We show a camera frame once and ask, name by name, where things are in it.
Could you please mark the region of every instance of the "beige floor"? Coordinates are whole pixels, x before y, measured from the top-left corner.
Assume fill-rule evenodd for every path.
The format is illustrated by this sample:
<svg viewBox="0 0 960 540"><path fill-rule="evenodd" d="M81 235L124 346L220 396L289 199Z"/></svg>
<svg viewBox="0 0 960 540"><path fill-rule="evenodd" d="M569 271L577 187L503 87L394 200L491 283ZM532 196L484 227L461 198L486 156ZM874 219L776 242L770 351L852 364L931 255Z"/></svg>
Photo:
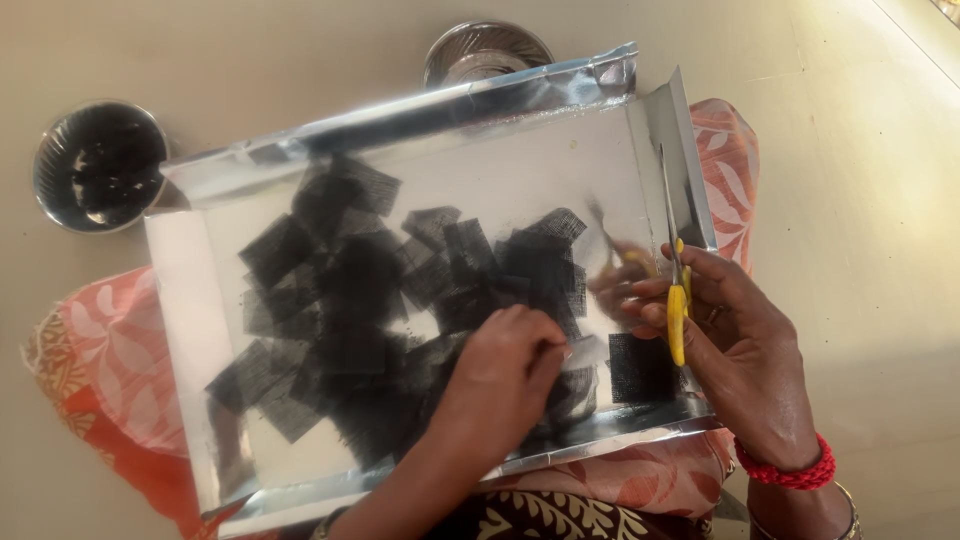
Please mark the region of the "beige floor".
<svg viewBox="0 0 960 540"><path fill-rule="evenodd" d="M0 537L177 538L58 423L19 361L54 301L148 262L141 227L78 236L37 209L46 125L82 100L123 98L194 153L415 92L431 42L479 17L526 26L561 60L636 40L642 91L679 63L691 102L741 110L761 145L756 279L800 331L838 478L871 538L951 536L960 89L871 0L12 0L0 22Z"/></svg>

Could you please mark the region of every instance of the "woman's left hand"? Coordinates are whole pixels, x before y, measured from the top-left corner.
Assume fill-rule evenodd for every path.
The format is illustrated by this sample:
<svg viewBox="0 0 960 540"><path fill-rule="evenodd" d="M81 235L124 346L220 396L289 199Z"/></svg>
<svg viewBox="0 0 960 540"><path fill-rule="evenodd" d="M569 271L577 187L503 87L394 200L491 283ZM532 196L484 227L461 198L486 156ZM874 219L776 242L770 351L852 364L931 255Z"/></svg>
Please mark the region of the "woman's left hand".
<svg viewBox="0 0 960 540"><path fill-rule="evenodd" d="M421 443L487 474L543 415L568 352L546 313L520 305L494 312L467 341Z"/></svg>

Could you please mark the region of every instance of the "aluminum foil tray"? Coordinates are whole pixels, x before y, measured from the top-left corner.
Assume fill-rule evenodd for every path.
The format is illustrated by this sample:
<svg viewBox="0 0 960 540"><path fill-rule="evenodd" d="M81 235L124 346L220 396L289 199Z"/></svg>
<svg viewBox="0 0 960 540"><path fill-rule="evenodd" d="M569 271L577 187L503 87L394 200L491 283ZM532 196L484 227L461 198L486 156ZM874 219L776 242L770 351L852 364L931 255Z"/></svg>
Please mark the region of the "aluminum foil tray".
<svg viewBox="0 0 960 540"><path fill-rule="evenodd" d="M655 248L667 238L654 152L662 143L681 237L716 248L680 70L637 99L635 56L636 45L628 43L161 165L192 207L158 211L146 222L200 508L210 515L248 498L221 525L221 537L324 516L362 497L390 470L361 472L327 420L289 444L256 409L234 416L205 390L252 340L243 333L247 269L237 253L289 211L311 162L343 153L402 180L384 219L402 235L399 224L410 209L456 206L494 240L551 209L569 208L588 224L574 257L592 276L607 259L603 229L665 268ZM589 200L604 210L602 228L590 220ZM416 315L410 320L410 332L426 331ZM603 351L608 334L626 331L592 298L577 322ZM677 374L685 383L673 402L637 407L612 402L605 359L596 365L594 414L514 452L488 478L718 427L688 372Z"/></svg>

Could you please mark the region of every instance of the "red thread bracelet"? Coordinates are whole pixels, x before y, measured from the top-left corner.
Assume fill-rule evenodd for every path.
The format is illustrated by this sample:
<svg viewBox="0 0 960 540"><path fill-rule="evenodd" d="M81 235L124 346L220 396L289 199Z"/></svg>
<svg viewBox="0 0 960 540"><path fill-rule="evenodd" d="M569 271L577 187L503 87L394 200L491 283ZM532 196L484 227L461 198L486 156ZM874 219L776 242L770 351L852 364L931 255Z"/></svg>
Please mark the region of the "red thread bracelet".
<svg viewBox="0 0 960 540"><path fill-rule="evenodd" d="M837 462L833 459L830 445L820 436L820 433L817 433L817 442L820 443L820 450L823 452L820 461L809 469L796 473L784 473L778 471L773 465L757 463L743 450L737 438L733 439L733 446L736 448L736 457L750 478L757 479L761 483L774 483L787 489L809 491L829 484L833 480L833 473L837 470Z"/></svg>

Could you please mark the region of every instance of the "steel bowl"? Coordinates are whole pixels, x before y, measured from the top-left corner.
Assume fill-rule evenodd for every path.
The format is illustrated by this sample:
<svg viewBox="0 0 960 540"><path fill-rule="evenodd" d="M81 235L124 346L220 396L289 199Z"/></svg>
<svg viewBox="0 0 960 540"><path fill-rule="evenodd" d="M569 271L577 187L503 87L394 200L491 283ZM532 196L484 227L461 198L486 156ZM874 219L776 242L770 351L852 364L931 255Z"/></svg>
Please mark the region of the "steel bowl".
<svg viewBox="0 0 960 540"><path fill-rule="evenodd" d="M158 166L169 158L167 137L145 110L118 100L83 103L40 140L36 201L68 231L120 231L160 198L166 180Z"/></svg>
<svg viewBox="0 0 960 540"><path fill-rule="evenodd" d="M455 26L430 47L423 87L482 81L553 63L546 45L509 22L476 20Z"/></svg>

